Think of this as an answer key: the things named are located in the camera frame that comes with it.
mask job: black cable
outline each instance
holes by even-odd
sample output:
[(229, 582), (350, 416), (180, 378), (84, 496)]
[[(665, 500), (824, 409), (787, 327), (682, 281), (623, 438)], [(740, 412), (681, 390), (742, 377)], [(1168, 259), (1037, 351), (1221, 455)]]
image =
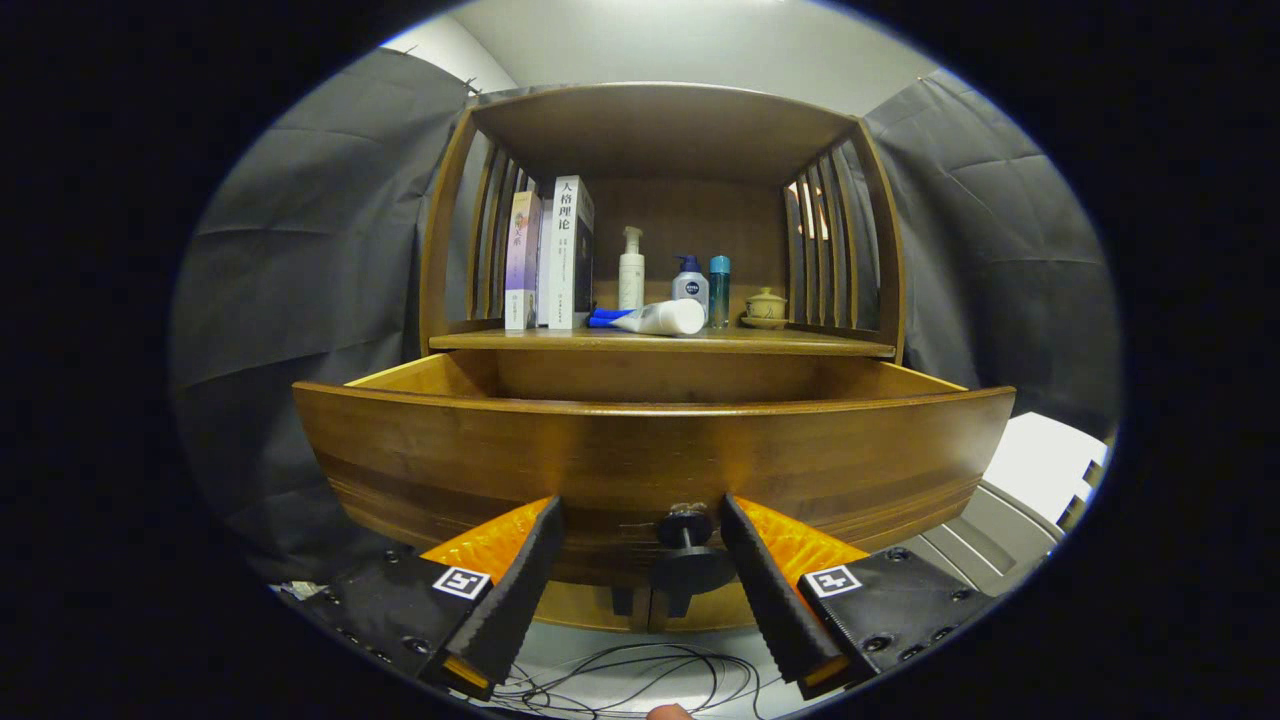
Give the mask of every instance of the black cable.
[[(677, 651), (682, 652), (684, 655), (659, 655), (659, 656), (649, 656), (649, 657), (636, 657), (636, 659), (620, 660), (620, 661), (616, 661), (616, 662), (608, 662), (608, 664), (604, 664), (604, 665), (591, 666), (594, 662), (598, 662), (598, 661), (608, 657), (609, 655), (616, 653), (616, 652), (621, 652), (621, 651), (626, 651), (626, 650), (639, 650), (639, 648), (671, 648), (671, 650), (677, 650)], [(550, 692), (552, 689), (562, 685), (563, 683), (567, 683), (568, 680), (571, 680), (573, 678), (577, 678), (577, 676), (581, 676), (581, 675), (586, 675), (589, 673), (595, 673), (598, 670), (605, 670), (605, 669), (609, 669), (609, 667), (618, 667), (618, 666), (627, 666), (627, 665), (637, 665), (637, 664), (653, 664), (653, 662), (658, 662), (658, 665), (655, 665), (654, 667), (660, 667), (663, 664), (669, 662), (671, 660), (684, 660), (684, 662), (676, 665), (675, 667), (671, 667), (671, 669), (663, 671), (660, 675), (658, 675), (657, 678), (654, 678), (653, 680), (650, 680), (648, 684), (645, 684), (643, 688), (640, 688), (635, 693), (631, 693), (626, 698), (622, 698), (622, 700), (620, 700), (617, 702), (613, 702), (611, 705), (605, 705), (605, 706), (602, 706), (602, 707), (591, 707), (591, 706), (586, 705), (585, 702), (579, 701), (576, 698), (572, 698), (572, 697), (568, 697), (568, 696), (564, 696), (564, 694), (561, 694), (561, 693), (553, 693), (553, 692)], [(716, 666), (712, 664), (713, 660), (717, 660), (717, 661), (721, 662), (721, 671), (719, 673), (716, 671)], [(552, 680), (549, 680), (547, 683), (538, 683), (536, 680), (534, 680), (534, 676), (529, 674), (529, 671), (526, 671), (524, 667), (520, 667), (518, 665), (513, 664), (513, 667), (516, 670), (518, 670), (525, 678), (522, 680), (517, 680), (516, 683), (512, 683), (512, 684), (517, 685), (517, 687), (522, 685), (522, 684), (527, 684), (529, 688), (527, 689), (516, 689), (516, 691), (498, 691), (498, 688), (494, 688), (494, 698), (495, 698), (494, 702), (495, 702), (495, 705), (500, 705), (502, 707), (507, 707), (508, 710), (516, 710), (516, 711), (527, 710), (527, 711), (532, 711), (532, 712), (535, 712), (538, 715), (543, 715), (543, 712), (540, 710), (558, 710), (558, 711), (563, 711), (563, 712), (589, 712), (591, 715), (593, 720), (598, 720), (600, 712), (605, 712), (605, 714), (609, 714), (609, 715), (623, 715), (625, 711), (622, 711), (622, 712), (620, 712), (620, 711), (609, 712), (609, 708), (617, 707), (620, 705), (623, 705), (623, 703), (626, 703), (626, 702), (628, 702), (628, 701), (631, 701), (631, 700), (641, 696), (645, 691), (648, 691), (649, 688), (652, 688), (655, 684), (658, 684), (663, 678), (667, 678), (668, 675), (678, 671), (680, 669), (686, 667), (689, 665), (692, 665), (695, 662), (703, 662), (703, 664), (705, 664), (707, 667), (708, 667), (708, 671), (712, 674), (712, 692), (707, 697), (707, 700), (704, 700), (699, 706), (691, 708), (690, 712), (698, 712), (698, 711), (701, 711), (701, 710), (709, 710), (712, 707), (718, 707), (718, 706), (724, 705), (727, 702), (732, 702), (735, 700), (745, 697), (750, 692), (750, 694), (754, 696), (751, 698), (751, 711), (753, 711), (753, 714), (755, 715), (755, 717), (758, 720), (764, 720), (760, 716), (760, 712), (759, 712), (760, 691), (763, 688), (765, 688), (765, 687), (768, 687), (768, 685), (778, 682), (781, 678), (774, 678), (773, 680), (769, 680), (768, 683), (763, 683), (762, 684), (762, 682), (760, 682), (762, 680), (760, 671), (750, 661), (744, 660), (741, 657), (732, 656), (732, 655), (724, 655), (724, 653), (718, 653), (718, 652), (704, 652), (701, 648), (699, 648), (696, 646), (689, 646), (689, 644), (685, 644), (685, 643), (630, 643), (630, 644), (623, 644), (623, 646), (616, 646), (616, 647), (605, 648), (605, 650), (602, 650), (602, 651), (598, 651), (598, 652), (594, 652), (594, 653), (586, 656), (572, 670), (564, 673), (563, 675), (553, 678)], [(739, 669), (741, 669), (744, 671), (745, 678), (742, 680), (742, 684), (739, 685), (739, 688), (735, 689), (733, 693), (728, 698), (722, 700), (719, 702), (713, 702), (716, 700), (716, 696), (719, 693), (719, 676), (724, 675), (727, 678), (727, 675), (728, 675), (728, 665), (733, 665), (735, 667), (739, 667)], [(645, 671), (648, 671), (648, 667), (645, 670), (640, 670), (641, 674), (645, 673)], [(754, 691), (746, 691), (746, 687), (749, 684), (751, 684), (753, 679), (755, 680), (755, 689)], [(535, 698), (544, 698), (544, 701), (541, 701), (541, 702), (534, 702)], [(572, 702), (577, 707), (558, 705), (558, 703), (553, 702), (554, 700), (562, 700), (562, 701)]]

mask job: white wall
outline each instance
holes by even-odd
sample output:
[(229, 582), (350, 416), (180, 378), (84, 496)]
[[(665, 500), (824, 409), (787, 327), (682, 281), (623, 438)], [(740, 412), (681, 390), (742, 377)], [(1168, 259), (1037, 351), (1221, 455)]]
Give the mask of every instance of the white wall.
[(810, 0), (476, 0), (451, 15), (518, 86), (701, 82), (865, 115), (938, 67)]
[(476, 38), (449, 15), (422, 23), (383, 44), (383, 47), (421, 58), (453, 77), (471, 81), (481, 92), (511, 90), (516, 81)]

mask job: dark fabric backdrop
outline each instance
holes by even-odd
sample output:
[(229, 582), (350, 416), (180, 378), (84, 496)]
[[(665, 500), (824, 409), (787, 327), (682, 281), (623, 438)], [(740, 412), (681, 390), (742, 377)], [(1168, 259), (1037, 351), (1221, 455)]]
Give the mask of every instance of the dark fabric backdrop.
[(351, 521), (293, 406), (417, 357), (420, 222), (466, 88), (376, 50), (284, 113), (205, 210), (179, 274), (170, 393), (191, 471), (269, 580), (390, 544)]
[(946, 70), (867, 123), (904, 236), (906, 365), (972, 388), (1014, 386), (1014, 415), (1036, 411), (1100, 439), (1114, 433), (1115, 288), (1097, 231), (1053, 163)]

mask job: shelf board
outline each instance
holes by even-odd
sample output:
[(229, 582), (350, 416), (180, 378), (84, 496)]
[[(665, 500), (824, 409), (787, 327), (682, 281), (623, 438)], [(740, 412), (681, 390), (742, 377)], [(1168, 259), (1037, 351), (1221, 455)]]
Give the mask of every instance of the shelf board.
[(609, 350), (632, 352), (749, 352), (758, 355), (844, 355), (892, 357), (893, 346), (805, 331), (726, 328), (662, 337), (625, 331), (476, 331), (433, 337), (433, 350)]
[(476, 127), (535, 177), (696, 178), (781, 188), (856, 119), (764, 92), (576, 86), (480, 105)]

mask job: open drawer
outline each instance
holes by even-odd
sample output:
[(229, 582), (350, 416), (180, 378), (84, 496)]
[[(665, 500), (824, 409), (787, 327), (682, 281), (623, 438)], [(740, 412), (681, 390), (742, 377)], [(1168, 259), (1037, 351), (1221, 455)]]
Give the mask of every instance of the open drawer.
[(867, 357), (458, 350), (294, 398), (357, 523), (430, 547), (558, 493), (553, 578), (639, 587), (654, 523), (726, 491), (867, 551), (955, 518), (1014, 389)]

